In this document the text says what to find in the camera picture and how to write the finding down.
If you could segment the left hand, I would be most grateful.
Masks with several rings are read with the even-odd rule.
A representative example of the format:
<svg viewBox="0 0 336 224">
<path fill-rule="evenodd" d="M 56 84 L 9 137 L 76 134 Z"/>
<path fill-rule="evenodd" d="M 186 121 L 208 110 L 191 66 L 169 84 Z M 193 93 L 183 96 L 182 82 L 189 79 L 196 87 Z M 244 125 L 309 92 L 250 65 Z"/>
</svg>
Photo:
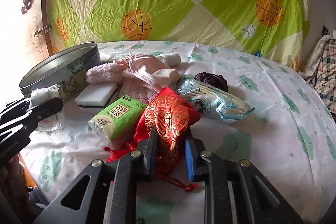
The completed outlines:
<svg viewBox="0 0 336 224">
<path fill-rule="evenodd" d="M 18 154 L 1 168 L 1 192 L 16 213 L 24 210 L 28 194 L 26 191 L 25 175 L 19 163 Z"/>
</svg>

